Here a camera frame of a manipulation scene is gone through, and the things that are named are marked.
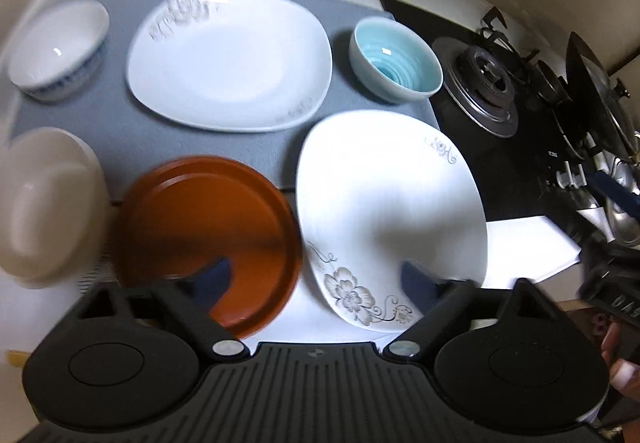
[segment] gray cutting board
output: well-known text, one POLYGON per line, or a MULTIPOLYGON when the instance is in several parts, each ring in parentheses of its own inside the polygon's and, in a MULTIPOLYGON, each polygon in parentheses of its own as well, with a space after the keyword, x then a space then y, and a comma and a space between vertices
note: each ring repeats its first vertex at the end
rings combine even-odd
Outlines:
POLYGON ((217 133, 182 126, 140 104, 125 80, 127 50, 140 22, 163 0, 96 0, 111 18, 104 65, 82 94, 54 105, 24 97, 14 136, 41 126, 76 134, 94 149, 110 195, 119 200, 136 178, 162 163, 194 154, 209 154, 246 163, 283 190, 295 187, 296 166, 308 131, 326 116, 357 109, 392 110, 437 128, 428 100, 387 105, 376 99, 351 71, 348 45, 356 23, 367 16, 388 16, 338 0, 291 0, 308 8, 331 42, 334 74, 326 99, 306 123, 274 133, 217 133))

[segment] silver screw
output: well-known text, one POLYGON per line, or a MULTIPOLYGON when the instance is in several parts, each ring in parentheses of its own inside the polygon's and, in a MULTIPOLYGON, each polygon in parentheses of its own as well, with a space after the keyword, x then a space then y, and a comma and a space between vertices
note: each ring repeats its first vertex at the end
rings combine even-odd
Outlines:
POLYGON ((412 340, 397 340, 389 346, 389 351, 396 357, 412 358, 420 352, 420 346, 412 340))
POLYGON ((221 340, 213 344, 211 349, 221 357, 233 357, 244 351, 244 344, 237 340, 221 340))

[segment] stove burner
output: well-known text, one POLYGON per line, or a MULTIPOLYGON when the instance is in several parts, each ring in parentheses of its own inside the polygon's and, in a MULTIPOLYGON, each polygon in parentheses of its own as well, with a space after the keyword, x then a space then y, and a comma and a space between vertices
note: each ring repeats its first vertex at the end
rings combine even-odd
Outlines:
POLYGON ((444 86, 460 108, 484 130, 510 138, 518 130, 513 82, 488 51, 451 37, 432 45, 444 74, 444 86))

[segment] brown round plate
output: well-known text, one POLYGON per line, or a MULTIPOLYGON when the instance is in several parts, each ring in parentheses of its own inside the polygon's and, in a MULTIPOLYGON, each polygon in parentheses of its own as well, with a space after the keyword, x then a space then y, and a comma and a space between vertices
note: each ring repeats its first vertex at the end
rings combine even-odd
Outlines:
POLYGON ((138 179, 124 197, 111 251, 118 279, 133 286, 228 257, 231 285, 209 314, 238 337, 284 308, 303 260, 298 222, 276 187, 242 163, 208 156, 138 179))

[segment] white plate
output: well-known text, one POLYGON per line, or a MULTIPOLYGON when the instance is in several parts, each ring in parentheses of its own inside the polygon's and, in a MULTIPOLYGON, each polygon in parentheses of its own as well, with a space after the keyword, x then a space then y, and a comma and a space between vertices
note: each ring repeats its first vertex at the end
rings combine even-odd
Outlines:
POLYGON ((133 38, 127 79, 176 122, 276 131, 318 110, 332 65, 322 24, 289 0, 166 0, 133 38))
POLYGON ((331 116, 311 130, 296 181, 298 217, 324 298, 344 320, 404 331, 420 312, 400 264, 484 280, 487 233, 471 172, 440 131, 385 111, 331 116))

